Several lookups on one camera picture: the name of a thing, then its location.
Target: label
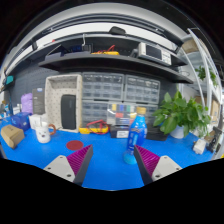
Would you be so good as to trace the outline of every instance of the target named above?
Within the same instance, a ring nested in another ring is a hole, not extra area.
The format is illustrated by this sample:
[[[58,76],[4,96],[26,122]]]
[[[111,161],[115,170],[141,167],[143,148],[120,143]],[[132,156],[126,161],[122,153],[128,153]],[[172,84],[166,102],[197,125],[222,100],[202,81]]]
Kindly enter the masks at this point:
[[[128,138],[129,131],[117,131],[117,138]]]

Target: red object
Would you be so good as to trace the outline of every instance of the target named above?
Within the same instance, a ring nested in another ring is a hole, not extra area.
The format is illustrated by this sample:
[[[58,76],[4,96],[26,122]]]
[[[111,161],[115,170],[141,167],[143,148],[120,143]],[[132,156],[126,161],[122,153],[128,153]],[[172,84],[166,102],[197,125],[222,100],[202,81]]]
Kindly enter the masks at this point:
[[[70,150],[78,150],[83,148],[83,143],[78,140],[70,141],[66,144],[66,147]]]
[[[99,123],[99,124],[100,124],[99,131],[98,131],[98,132],[94,132],[94,131],[91,130],[91,128],[88,127],[88,126],[90,126],[91,124],[96,124],[96,123]],[[106,127],[108,128],[107,132],[105,132],[105,133],[101,131],[102,128],[104,128],[103,126],[106,126]],[[110,128],[109,128],[109,125],[108,125],[105,121],[103,121],[103,120],[98,120],[98,121],[90,122],[90,123],[88,123],[88,124],[86,125],[86,128],[87,128],[90,132],[95,133],[95,134],[98,134],[98,135],[104,135],[104,134],[108,133],[108,132],[109,132],[109,129],[110,129]]]
[[[116,113],[115,117],[122,118],[122,117],[124,117],[124,114],[123,113]]]

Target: pink object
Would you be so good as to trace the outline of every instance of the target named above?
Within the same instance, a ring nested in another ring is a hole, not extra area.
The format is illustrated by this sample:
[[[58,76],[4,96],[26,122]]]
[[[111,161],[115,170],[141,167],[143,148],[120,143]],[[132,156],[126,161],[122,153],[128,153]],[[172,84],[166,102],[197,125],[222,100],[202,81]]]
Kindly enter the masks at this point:
[[[152,176],[153,171],[155,170],[160,157],[150,152],[148,149],[144,149],[138,145],[135,146],[139,151],[139,154],[141,156],[142,162],[145,165],[146,170],[148,171],[149,175]]]
[[[75,175],[77,175],[83,160],[86,156],[86,153],[88,152],[89,148],[91,147],[91,145],[86,146],[74,153],[72,153],[71,155],[67,156],[67,160],[73,170],[73,172],[75,173]]]
[[[22,112],[33,114],[33,94],[27,93],[21,97]]]

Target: green object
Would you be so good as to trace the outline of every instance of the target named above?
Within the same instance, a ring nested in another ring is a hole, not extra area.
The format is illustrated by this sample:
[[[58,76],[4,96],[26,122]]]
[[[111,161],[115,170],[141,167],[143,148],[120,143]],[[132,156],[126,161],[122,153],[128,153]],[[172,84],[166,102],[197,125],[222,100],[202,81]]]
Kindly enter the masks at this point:
[[[203,81],[204,78],[206,77],[205,68],[199,66],[199,69],[196,68],[195,71],[198,72],[198,77]],[[216,87],[218,85],[216,82],[216,76],[215,76],[214,72],[211,70],[211,68],[209,68],[209,72],[210,72],[210,77],[213,82],[213,85],[214,85],[214,87]]]
[[[6,80],[6,85],[8,85],[11,82],[13,82],[13,76],[8,76]]]
[[[166,93],[160,108],[152,114],[156,117],[153,126],[161,125],[160,130],[164,134],[172,132],[177,125],[184,127],[184,137],[197,128],[199,137],[203,137],[209,135],[207,125],[211,121],[206,111],[208,108],[203,108],[201,104],[195,102],[194,98],[186,102],[179,91],[173,98]]]

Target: plant pot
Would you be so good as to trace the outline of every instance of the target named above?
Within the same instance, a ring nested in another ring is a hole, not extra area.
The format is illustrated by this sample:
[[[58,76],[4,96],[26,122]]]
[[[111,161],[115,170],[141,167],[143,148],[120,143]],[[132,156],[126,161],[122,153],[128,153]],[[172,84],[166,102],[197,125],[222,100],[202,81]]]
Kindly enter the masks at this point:
[[[183,138],[184,137],[184,127],[180,127],[177,125],[177,127],[175,128],[175,130],[173,130],[172,132],[170,132],[170,135],[173,138]]]

